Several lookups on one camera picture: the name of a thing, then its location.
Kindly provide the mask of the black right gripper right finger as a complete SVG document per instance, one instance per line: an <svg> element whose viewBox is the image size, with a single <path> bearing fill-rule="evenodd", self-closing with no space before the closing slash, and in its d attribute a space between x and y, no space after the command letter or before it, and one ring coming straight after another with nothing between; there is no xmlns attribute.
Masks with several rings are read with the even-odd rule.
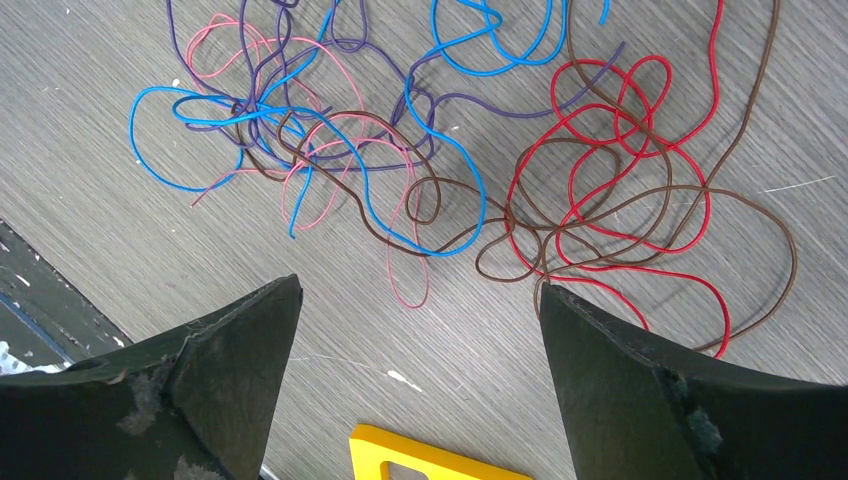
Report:
<svg viewBox="0 0 848 480"><path fill-rule="evenodd" d="M843 479L847 390L694 352L544 285L539 322L580 479Z"/></svg>

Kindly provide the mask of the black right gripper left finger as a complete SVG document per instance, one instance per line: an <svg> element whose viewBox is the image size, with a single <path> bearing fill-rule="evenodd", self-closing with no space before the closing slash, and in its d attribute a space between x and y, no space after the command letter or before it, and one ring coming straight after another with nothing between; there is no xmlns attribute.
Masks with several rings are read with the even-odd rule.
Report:
<svg viewBox="0 0 848 480"><path fill-rule="evenodd" d="M59 373L1 380L5 479L256 479L303 303L286 276Z"/></svg>

